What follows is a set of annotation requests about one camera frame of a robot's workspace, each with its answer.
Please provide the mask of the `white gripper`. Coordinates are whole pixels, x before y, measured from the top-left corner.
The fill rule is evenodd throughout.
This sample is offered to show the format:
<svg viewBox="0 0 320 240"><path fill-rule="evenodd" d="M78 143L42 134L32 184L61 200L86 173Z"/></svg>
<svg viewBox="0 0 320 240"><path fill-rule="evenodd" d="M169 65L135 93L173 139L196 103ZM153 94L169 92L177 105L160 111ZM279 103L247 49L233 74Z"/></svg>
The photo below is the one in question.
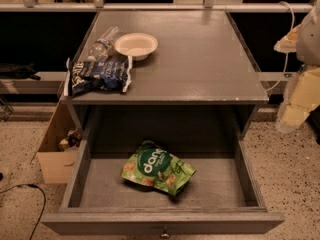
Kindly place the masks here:
<svg viewBox="0 0 320 240"><path fill-rule="evenodd" d="M276 42L274 50L285 54L296 51L297 58L308 64L288 81L278 109L276 129L289 133L298 129L320 106L320 68L316 67L320 66L320 3L310 10L301 25Z"/></svg>

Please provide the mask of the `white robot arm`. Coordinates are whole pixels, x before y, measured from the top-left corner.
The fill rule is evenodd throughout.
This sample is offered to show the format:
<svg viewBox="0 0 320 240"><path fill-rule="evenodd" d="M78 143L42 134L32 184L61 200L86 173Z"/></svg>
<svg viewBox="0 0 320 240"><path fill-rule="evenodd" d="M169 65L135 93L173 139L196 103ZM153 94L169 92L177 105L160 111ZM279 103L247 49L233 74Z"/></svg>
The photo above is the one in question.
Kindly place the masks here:
<svg viewBox="0 0 320 240"><path fill-rule="evenodd" d="M289 133L298 129L320 106L320 0L274 46L280 53L295 53L304 69L287 82L276 121L276 129Z"/></svg>

